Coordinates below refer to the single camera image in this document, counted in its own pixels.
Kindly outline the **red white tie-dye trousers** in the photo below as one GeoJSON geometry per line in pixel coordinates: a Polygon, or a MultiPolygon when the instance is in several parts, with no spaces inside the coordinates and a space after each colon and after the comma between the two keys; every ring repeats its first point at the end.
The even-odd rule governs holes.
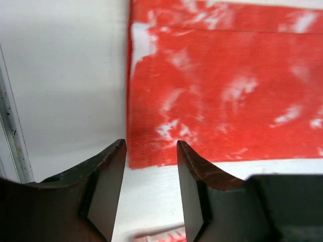
{"type": "Polygon", "coordinates": [[[322,10],[131,1],[129,166],[322,157],[322,10]]]}

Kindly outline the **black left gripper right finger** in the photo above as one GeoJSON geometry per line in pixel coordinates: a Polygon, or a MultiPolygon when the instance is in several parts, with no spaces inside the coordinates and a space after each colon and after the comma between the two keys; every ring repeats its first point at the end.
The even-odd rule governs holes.
{"type": "Polygon", "coordinates": [[[322,175],[242,180],[185,141],[177,161],[187,241],[322,241],[322,175]]]}

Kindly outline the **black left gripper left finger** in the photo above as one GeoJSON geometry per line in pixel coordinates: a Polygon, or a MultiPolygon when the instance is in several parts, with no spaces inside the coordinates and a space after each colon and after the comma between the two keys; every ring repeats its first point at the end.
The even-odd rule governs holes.
{"type": "Polygon", "coordinates": [[[118,139],[42,182],[1,179],[1,241],[111,241],[126,153],[118,139]]]}

